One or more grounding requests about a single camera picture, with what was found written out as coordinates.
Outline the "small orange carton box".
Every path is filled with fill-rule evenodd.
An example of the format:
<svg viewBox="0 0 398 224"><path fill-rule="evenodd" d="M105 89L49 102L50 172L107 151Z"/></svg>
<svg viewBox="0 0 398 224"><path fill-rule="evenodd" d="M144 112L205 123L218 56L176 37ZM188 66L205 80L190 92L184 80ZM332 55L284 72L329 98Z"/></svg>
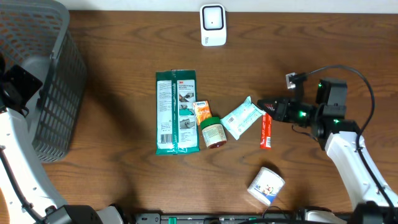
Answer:
<svg viewBox="0 0 398 224"><path fill-rule="evenodd" d="M211 110L207 101L197 101L193 103L197 125L200 125L204 120L211 118Z"/></svg>

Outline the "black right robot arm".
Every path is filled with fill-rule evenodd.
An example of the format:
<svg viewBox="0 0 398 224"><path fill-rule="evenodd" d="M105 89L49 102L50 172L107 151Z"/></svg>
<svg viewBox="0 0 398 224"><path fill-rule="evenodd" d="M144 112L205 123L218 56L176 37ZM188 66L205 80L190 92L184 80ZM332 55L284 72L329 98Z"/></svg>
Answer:
<svg viewBox="0 0 398 224"><path fill-rule="evenodd" d="M287 87L294 97L257 101L274 121L309 128L333 161L348 192L353 213L348 223L397 223L397 194L389 187L366 149L362 130L345 118L348 86L344 80L324 78L318 83L315 105L303 102L307 74L290 73Z"/></svg>

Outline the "white red package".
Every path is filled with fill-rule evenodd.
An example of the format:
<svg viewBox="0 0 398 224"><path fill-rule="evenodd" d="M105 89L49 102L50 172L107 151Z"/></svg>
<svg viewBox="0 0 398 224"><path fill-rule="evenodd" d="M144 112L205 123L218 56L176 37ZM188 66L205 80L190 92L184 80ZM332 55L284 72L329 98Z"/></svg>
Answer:
<svg viewBox="0 0 398 224"><path fill-rule="evenodd" d="M193 109L197 101L194 70L157 72L156 154L183 155L200 151L198 125Z"/></svg>

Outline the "white blue labelled jar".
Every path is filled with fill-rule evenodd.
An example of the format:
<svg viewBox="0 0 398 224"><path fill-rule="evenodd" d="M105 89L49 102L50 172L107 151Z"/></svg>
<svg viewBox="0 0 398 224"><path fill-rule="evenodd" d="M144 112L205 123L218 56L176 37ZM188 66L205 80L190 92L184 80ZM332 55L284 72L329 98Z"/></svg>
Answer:
<svg viewBox="0 0 398 224"><path fill-rule="evenodd" d="M248 187L248 193L264 205L270 206L285 185L285 180L276 172L262 167Z"/></svg>

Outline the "green lid white jar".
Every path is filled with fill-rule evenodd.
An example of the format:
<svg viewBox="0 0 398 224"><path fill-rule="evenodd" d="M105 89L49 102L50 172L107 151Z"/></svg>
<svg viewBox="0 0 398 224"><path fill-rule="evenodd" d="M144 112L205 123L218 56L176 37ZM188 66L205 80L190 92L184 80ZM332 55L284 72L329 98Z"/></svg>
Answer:
<svg viewBox="0 0 398 224"><path fill-rule="evenodd" d="M206 147L209 149L220 147L227 143L223 125L219 117L210 117L200 123Z"/></svg>

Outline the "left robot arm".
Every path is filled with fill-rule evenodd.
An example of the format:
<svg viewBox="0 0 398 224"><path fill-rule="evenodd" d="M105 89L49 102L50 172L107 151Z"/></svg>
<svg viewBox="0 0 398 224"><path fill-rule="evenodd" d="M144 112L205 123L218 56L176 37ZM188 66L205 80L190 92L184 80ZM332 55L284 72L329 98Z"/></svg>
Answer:
<svg viewBox="0 0 398 224"><path fill-rule="evenodd" d="M1 59L1 191L11 223L135 223L116 204L70 205L49 180L32 145L29 102L43 83Z"/></svg>

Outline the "red coffee stick sachet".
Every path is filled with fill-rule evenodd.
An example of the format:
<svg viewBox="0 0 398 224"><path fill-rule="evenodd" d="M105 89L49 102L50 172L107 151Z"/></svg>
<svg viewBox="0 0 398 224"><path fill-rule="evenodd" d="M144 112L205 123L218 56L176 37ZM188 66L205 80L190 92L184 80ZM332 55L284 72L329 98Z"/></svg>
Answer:
<svg viewBox="0 0 398 224"><path fill-rule="evenodd" d="M262 117L262 129L261 129L261 149L271 149L271 131L272 131L272 118L265 114Z"/></svg>

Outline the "teal white snack packet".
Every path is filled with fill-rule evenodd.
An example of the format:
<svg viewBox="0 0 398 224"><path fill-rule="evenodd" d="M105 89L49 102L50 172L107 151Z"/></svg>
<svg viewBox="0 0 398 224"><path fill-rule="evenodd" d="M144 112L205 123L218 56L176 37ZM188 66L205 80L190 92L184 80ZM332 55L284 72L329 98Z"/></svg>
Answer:
<svg viewBox="0 0 398 224"><path fill-rule="evenodd" d="M235 140L238 140L258 118L265 114L266 112L252 103L251 97L248 96L241 105L221 119L221 124Z"/></svg>

